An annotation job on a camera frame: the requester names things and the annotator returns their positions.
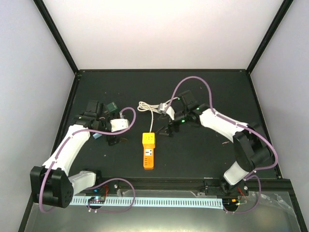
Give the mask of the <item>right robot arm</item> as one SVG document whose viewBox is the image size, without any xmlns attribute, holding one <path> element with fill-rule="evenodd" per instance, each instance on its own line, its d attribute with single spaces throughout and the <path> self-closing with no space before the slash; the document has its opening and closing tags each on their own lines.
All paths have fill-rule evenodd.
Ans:
<svg viewBox="0 0 309 232">
<path fill-rule="evenodd" d="M 246 179 L 250 172 L 273 156 L 267 143 L 260 138 L 265 134 L 259 124 L 238 122 L 211 110 L 207 104 L 199 104 L 189 90 L 179 94 L 176 99 L 183 107 L 177 112 L 174 112 L 172 107 L 167 107 L 167 103 L 159 104 L 159 112 L 167 109 L 170 120 L 167 126 L 160 128 L 156 133 L 172 137 L 174 132 L 179 131 L 181 124 L 192 123 L 196 127 L 212 129 L 231 141 L 236 160 L 221 177 L 219 188 L 223 194 L 232 194 L 241 180 Z"/>
</svg>

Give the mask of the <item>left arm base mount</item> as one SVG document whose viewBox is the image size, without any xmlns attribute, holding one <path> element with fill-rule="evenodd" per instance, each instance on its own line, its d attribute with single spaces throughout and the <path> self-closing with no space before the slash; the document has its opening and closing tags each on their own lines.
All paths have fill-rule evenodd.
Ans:
<svg viewBox="0 0 309 232">
<path fill-rule="evenodd" d="M 105 179 L 102 182 L 96 182 L 94 186 L 84 189 L 84 191 L 91 191 L 95 194 L 107 194 L 109 192 L 108 180 Z"/>
</svg>

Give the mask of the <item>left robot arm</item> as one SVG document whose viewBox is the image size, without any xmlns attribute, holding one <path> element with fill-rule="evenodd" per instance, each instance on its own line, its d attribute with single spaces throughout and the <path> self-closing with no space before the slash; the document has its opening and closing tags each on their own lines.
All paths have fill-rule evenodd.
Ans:
<svg viewBox="0 0 309 232">
<path fill-rule="evenodd" d="M 43 163 L 30 171 L 30 185 L 33 201 L 43 213 L 48 211 L 45 205 L 66 208 L 73 196 L 89 189 L 98 193 L 104 182 L 96 171 L 80 171 L 70 176 L 70 168 L 83 145 L 91 135 L 115 137 L 134 125 L 134 121 L 124 118 L 123 112 L 136 111 L 132 107 L 111 110 L 98 101 L 89 101 L 86 110 L 74 117 L 73 123 L 58 148 Z"/>
</svg>

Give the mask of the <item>light blue plug adapter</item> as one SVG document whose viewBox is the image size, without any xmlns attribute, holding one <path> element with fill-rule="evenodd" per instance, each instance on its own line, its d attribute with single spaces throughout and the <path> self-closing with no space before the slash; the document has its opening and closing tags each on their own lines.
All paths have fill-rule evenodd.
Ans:
<svg viewBox="0 0 309 232">
<path fill-rule="evenodd" d="M 102 135 L 101 134 L 99 134 L 99 133 L 94 133 L 93 134 L 93 138 L 94 139 L 98 139 L 99 137 L 101 137 Z"/>
</svg>

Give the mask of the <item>yellow cube socket adapter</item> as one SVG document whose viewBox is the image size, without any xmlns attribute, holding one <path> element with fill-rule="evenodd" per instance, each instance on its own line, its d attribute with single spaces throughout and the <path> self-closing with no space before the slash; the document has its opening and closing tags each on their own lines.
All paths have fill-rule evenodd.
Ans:
<svg viewBox="0 0 309 232">
<path fill-rule="evenodd" d="M 142 145 L 145 149 L 155 148 L 155 133 L 154 132 L 144 132 L 142 134 Z"/>
</svg>

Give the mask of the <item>green cube socket adapter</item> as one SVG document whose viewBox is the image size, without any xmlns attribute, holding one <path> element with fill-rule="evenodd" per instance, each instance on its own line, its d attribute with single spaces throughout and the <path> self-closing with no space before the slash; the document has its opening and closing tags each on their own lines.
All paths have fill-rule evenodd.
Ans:
<svg viewBox="0 0 309 232">
<path fill-rule="evenodd" d="M 115 102 L 111 102 L 111 103 L 107 104 L 105 107 L 106 107 L 106 110 L 109 114 L 119 113 L 119 108 L 115 104 Z"/>
</svg>

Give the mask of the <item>orange power strip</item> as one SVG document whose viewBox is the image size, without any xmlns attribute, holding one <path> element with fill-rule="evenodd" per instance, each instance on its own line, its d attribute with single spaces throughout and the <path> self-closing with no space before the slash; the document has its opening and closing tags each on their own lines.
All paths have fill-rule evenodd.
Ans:
<svg viewBox="0 0 309 232">
<path fill-rule="evenodd" d="M 155 148 L 145 148 L 143 150 L 143 167 L 145 170 L 154 168 L 154 150 Z"/>
</svg>

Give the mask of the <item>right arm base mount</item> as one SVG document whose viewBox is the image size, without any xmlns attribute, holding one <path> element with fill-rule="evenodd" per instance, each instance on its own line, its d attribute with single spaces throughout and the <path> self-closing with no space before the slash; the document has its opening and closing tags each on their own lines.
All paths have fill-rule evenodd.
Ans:
<svg viewBox="0 0 309 232">
<path fill-rule="evenodd" d="M 244 194 L 248 196 L 248 190 L 245 189 L 246 184 L 243 180 L 235 185 L 230 185 L 224 178 L 205 179 L 204 187 L 201 191 L 211 196 L 239 196 Z"/>
</svg>

